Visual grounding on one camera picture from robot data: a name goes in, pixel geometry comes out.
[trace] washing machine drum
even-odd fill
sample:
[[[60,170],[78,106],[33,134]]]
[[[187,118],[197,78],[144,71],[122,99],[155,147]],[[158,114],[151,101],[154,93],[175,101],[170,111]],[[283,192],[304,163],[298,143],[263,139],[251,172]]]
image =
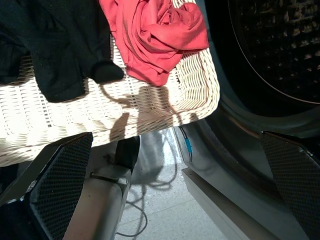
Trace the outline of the washing machine drum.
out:
[[[229,0],[229,10],[261,80],[289,98],[320,104],[320,2]]]

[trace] wicker laundry basket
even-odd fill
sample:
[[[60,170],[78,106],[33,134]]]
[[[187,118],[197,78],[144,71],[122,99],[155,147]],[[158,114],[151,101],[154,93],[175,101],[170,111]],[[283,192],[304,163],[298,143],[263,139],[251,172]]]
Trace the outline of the wicker laundry basket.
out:
[[[173,2],[179,7],[185,1]],[[111,49],[125,70],[114,40]],[[19,79],[0,86],[0,167],[32,161],[45,145],[77,133],[93,132],[94,147],[194,122],[210,115],[220,97],[209,49],[186,54],[163,87],[130,76],[105,85],[87,79],[86,95],[62,103],[41,94],[30,57]]]

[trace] black mesh panel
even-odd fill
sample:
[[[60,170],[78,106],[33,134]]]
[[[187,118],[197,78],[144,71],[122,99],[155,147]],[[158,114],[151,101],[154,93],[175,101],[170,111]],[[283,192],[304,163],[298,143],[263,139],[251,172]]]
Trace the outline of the black mesh panel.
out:
[[[311,240],[320,239],[320,166],[294,141],[262,134],[262,146],[285,203]]]
[[[82,192],[92,140],[90,134],[64,146],[29,194],[30,209],[49,239],[65,235]]]

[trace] black sweater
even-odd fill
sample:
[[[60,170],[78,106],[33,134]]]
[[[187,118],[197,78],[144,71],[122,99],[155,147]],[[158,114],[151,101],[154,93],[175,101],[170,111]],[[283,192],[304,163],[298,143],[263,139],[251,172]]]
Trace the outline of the black sweater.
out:
[[[95,0],[1,0],[0,83],[16,81],[31,54],[37,84],[49,102],[84,94],[83,78],[122,79],[110,60],[110,29]]]

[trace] fabric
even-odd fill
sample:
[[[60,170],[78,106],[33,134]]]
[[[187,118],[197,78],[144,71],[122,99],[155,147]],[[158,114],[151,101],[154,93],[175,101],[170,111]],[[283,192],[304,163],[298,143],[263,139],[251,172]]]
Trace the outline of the fabric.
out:
[[[54,103],[84,94],[85,77],[105,83],[124,75],[110,60],[110,28],[94,0],[0,1],[0,51],[1,84],[16,81],[29,52],[37,84]]]
[[[128,75],[163,86],[183,53],[209,47],[200,9],[171,0],[99,0]]]

